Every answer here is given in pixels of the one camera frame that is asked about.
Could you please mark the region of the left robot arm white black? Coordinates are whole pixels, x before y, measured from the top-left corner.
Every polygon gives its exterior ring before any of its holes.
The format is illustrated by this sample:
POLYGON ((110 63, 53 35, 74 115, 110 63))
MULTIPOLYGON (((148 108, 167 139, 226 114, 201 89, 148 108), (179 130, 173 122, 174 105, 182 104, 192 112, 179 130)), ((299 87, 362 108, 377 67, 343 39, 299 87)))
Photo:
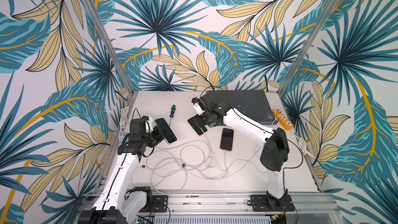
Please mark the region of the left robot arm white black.
POLYGON ((130 177, 139 167, 146 148, 155 148, 163 139, 164 131, 153 118, 144 116, 130 122, 130 132, 117 150, 114 170, 90 210, 81 212, 79 224, 131 224, 140 210, 151 205, 150 187, 128 190, 130 177))

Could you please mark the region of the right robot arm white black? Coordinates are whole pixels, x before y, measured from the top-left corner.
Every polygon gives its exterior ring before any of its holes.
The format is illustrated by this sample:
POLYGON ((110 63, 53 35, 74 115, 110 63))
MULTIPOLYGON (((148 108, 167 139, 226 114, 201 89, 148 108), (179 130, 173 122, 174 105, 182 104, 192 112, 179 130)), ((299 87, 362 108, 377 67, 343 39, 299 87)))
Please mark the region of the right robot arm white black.
POLYGON ((221 123, 246 135, 262 148, 260 162, 267 169, 267 195, 282 199, 286 194, 284 165, 290 152, 285 131, 266 127, 226 102, 207 104, 202 98, 195 97, 192 104, 198 113, 195 120, 200 127, 221 123))

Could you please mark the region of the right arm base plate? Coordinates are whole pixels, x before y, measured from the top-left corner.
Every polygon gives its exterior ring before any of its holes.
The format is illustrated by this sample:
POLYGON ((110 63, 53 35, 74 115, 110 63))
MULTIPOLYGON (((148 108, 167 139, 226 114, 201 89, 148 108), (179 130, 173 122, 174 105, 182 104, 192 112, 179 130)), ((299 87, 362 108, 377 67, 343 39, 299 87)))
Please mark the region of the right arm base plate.
POLYGON ((251 206, 254 212, 295 211, 291 196, 287 192, 280 199, 271 196, 268 192, 265 195, 251 195, 246 204, 251 206))

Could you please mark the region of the phone with pink case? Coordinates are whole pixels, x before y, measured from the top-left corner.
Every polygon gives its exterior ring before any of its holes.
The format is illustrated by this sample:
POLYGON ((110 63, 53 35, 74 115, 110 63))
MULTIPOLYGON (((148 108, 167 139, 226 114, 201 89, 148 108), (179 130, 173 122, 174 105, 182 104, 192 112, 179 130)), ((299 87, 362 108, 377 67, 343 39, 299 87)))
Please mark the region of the phone with pink case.
POLYGON ((224 128, 222 131, 220 149, 231 151, 233 148, 234 130, 224 128))

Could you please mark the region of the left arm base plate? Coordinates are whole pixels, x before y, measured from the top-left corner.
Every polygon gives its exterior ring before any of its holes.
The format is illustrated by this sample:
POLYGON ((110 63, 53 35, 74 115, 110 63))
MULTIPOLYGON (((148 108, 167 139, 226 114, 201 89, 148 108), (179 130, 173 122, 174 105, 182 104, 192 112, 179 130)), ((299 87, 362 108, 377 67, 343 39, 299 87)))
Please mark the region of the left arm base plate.
POLYGON ((140 213, 166 213, 169 196, 153 195, 150 201, 139 211, 140 213))

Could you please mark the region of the phone with light blue case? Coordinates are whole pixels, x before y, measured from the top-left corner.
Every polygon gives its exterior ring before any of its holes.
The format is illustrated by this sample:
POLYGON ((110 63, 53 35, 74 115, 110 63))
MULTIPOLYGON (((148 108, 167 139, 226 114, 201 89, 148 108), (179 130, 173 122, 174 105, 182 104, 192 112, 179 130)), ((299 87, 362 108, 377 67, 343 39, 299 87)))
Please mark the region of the phone with light blue case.
POLYGON ((162 129, 162 131, 164 133, 163 136, 165 137, 165 140, 169 144, 172 144, 177 141, 177 137, 175 136, 174 132, 172 131, 169 124, 166 122, 166 120, 164 118, 156 119, 155 123, 157 126, 159 126, 162 129))

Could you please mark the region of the phone with white case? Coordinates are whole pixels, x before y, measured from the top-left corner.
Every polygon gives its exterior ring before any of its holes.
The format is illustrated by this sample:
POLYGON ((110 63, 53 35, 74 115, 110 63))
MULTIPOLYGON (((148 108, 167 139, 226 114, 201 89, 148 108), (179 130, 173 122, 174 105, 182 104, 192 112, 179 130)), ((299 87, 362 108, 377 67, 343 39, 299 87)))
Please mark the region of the phone with white case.
POLYGON ((207 132, 207 129, 199 115, 195 115, 188 119, 188 124, 193 128, 198 136, 201 136, 207 132))

